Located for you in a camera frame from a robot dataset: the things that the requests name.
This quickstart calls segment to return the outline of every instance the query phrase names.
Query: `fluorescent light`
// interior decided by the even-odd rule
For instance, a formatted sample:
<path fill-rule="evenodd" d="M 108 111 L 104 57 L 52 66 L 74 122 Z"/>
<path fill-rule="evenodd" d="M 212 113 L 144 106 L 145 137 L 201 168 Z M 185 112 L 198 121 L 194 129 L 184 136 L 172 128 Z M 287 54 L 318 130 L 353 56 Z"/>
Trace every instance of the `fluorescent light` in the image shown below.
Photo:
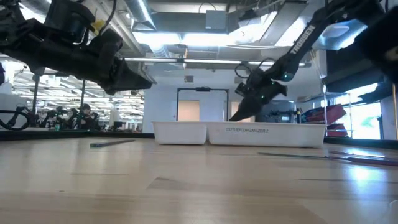
<path fill-rule="evenodd" d="M 261 62 L 249 62 L 249 65 L 259 65 Z M 263 66 L 272 66 L 273 62 L 263 62 L 261 65 Z"/>
<path fill-rule="evenodd" d="M 300 34 L 304 31 L 307 26 L 307 22 L 304 18 L 299 17 L 282 35 L 275 46 L 285 47 L 293 46 L 293 43 L 300 37 Z"/>
<path fill-rule="evenodd" d="M 126 58 L 127 62 L 175 63 L 176 58 Z"/>
<path fill-rule="evenodd" d="M 205 60 L 205 59 L 185 59 L 184 62 L 187 63 L 221 63 L 221 64 L 230 64 L 230 65 L 238 65 L 241 61 L 238 60 Z"/>
<path fill-rule="evenodd" d="M 188 46 L 218 47 L 233 44 L 228 34 L 185 34 L 181 44 Z"/>
<path fill-rule="evenodd" d="M 154 62 L 154 63 L 177 63 L 177 58 L 126 58 L 128 62 Z M 240 60 L 212 60 L 212 59 L 181 59 L 179 63 L 210 63 L 210 64 L 227 64 L 227 65 L 239 65 L 242 61 Z M 259 65 L 260 61 L 248 62 L 249 65 Z M 272 66 L 273 62 L 263 62 L 263 66 Z M 305 63 L 300 63 L 299 67 L 305 66 Z"/>
<path fill-rule="evenodd" d="M 133 34 L 140 44 L 167 45 L 167 44 L 179 44 L 181 42 L 180 35 L 174 33 L 133 32 Z"/>

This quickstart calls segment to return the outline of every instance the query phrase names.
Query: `white plastic bin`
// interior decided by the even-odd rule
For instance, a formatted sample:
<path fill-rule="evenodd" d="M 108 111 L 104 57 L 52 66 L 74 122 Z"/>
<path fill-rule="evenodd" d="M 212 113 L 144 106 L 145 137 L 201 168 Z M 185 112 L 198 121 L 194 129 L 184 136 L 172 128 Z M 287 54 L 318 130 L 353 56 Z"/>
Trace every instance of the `white plastic bin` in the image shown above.
<path fill-rule="evenodd" d="M 159 144 L 204 144 L 207 126 L 202 122 L 153 121 L 155 141 Z"/>
<path fill-rule="evenodd" d="M 325 125 L 207 122 L 209 141 L 216 145 L 322 147 Z"/>

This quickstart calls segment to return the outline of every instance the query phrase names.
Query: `wooden table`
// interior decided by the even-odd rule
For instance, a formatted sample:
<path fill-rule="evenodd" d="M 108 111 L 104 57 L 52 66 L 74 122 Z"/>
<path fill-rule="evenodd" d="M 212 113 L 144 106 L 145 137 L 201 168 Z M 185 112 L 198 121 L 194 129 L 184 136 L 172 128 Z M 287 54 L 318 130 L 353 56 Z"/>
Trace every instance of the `wooden table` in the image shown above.
<path fill-rule="evenodd" d="M 152 139 L 89 148 L 115 140 L 0 142 L 0 223 L 398 223 L 396 167 L 257 155 L 398 151 Z"/>

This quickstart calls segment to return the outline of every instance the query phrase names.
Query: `door frame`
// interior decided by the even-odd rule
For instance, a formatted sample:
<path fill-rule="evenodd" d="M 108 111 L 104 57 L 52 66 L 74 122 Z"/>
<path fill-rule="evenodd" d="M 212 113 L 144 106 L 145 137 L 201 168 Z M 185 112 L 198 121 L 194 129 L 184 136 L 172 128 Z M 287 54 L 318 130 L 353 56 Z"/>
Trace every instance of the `door frame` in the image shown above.
<path fill-rule="evenodd" d="M 197 92 L 210 92 L 210 91 L 225 91 L 226 92 L 226 111 L 225 111 L 225 121 L 228 121 L 229 114 L 229 89 L 213 89 L 209 87 L 196 87 L 196 88 L 178 88 L 177 89 L 177 115 L 175 116 L 175 120 L 178 121 L 178 101 L 180 99 L 180 91 L 181 90 L 193 90 Z"/>

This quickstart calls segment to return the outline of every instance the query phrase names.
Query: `red object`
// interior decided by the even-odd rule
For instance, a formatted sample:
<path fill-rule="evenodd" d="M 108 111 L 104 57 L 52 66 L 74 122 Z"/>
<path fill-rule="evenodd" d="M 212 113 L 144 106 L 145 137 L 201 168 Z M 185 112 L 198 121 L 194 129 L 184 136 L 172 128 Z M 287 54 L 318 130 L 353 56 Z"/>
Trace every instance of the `red object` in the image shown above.
<path fill-rule="evenodd" d="M 333 124 L 347 114 L 341 104 L 327 106 L 326 113 L 328 118 L 327 125 Z M 322 107 L 309 110 L 305 113 L 305 115 L 307 122 L 325 121 L 325 111 Z"/>
<path fill-rule="evenodd" d="M 332 124 L 328 126 L 328 137 L 347 137 L 348 133 L 344 124 Z"/>

